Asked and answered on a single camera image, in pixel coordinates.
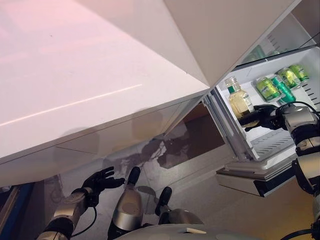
glass bottle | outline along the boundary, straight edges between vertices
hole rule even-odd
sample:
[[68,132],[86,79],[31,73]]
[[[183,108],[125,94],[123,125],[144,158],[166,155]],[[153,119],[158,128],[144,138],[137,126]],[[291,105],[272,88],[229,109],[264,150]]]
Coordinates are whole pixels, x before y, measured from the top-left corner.
[[[254,106],[247,92],[243,91],[234,76],[231,76],[224,80],[226,87],[230,93],[229,103],[232,111],[237,119],[242,118],[248,113],[253,112]],[[257,125],[259,121],[254,121],[243,125],[242,127],[248,128]]]

robotic arm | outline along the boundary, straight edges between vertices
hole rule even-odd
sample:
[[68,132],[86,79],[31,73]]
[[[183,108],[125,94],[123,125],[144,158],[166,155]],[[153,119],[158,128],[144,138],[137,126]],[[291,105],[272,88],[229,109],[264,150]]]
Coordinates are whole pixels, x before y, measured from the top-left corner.
[[254,127],[247,127],[246,132],[252,128],[264,127],[272,130],[283,128],[289,131],[298,156],[291,166],[299,186],[314,196],[312,236],[320,239],[320,121],[319,112],[305,102],[290,102],[280,107],[274,105],[257,105],[255,111],[239,120],[241,125],[259,120]]
[[66,197],[56,209],[52,220],[37,240],[69,240],[72,237],[80,216],[89,208],[99,203],[99,195],[104,189],[114,189],[125,183],[124,178],[111,177],[114,167],[98,171],[84,181]]

white sticker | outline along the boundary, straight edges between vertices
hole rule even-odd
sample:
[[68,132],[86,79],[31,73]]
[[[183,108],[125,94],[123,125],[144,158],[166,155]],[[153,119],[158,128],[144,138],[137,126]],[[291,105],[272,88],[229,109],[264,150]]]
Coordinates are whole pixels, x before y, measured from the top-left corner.
[[246,106],[248,107],[249,112],[252,113],[255,109],[254,109],[254,106],[252,105],[252,102],[250,100],[248,93],[245,93],[243,95],[243,100],[244,100],[244,103],[246,104]]

black cable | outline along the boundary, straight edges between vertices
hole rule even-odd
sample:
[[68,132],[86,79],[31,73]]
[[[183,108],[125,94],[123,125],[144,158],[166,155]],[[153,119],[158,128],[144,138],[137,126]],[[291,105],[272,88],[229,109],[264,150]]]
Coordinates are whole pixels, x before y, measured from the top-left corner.
[[73,234],[72,236],[71,236],[71,238],[73,238],[73,237],[76,237],[76,236],[78,236],[78,235],[80,235],[80,234],[83,234],[85,231],[87,231],[89,228],[91,228],[92,226],[93,226],[93,224],[95,224],[95,222],[96,222],[96,220],[97,220],[97,209],[96,209],[96,207],[94,206],[93,207],[93,210],[94,210],[94,219],[93,219],[93,221],[92,221],[92,223],[87,227],[87,228],[85,228],[84,230],[82,230],[82,231],[80,231],[80,232],[78,232],[78,233],[76,233],[76,234]]
[[315,231],[314,229],[303,229],[303,230],[299,230],[299,231],[294,231],[286,236],[284,236],[283,238],[281,238],[280,240],[289,240],[289,239],[293,239],[295,237],[301,236],[301,235],[305,235],[305,234],[313,234],[316,233],[317,231]]
[[313,37],[311,37],[308,41],[306,41],[304,44],[302,44],[300,47],[298,47],[298,49],[299,48],[301,48],[303,45],[305,45],[307,42],[309,42],[311,39],[313,39],[315,36],[317,36],[318,34],[320,34],[320,31],[316,34],[316,35],[314,35]]
[[290,105],[290,104],[304,104],[304,105],[308,106],[308,107],[318,116],[318,118],[320,118],[319,113],[318,113],[311,105],[309,105],[308,103],[305,103],[305,102],[303,102],[303,101],[292,101],[292,102],[288,102],[288,103],[280,106],[280,111],[281,111],[281,113],[283,113],[283,112],[282,112],[282,111],[283,111],[283,108],[284,108],[285,106],[287,106],[287,105]]

door hinge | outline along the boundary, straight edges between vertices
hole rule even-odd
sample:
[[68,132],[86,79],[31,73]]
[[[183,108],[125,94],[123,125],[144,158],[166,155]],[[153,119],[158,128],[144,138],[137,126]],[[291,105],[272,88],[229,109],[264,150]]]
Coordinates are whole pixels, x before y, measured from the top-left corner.
[[205,96],[205,97],[202,99],[202,104],[203,104],[205,107],[207,107],[207,106],[210,104],[207,96]]

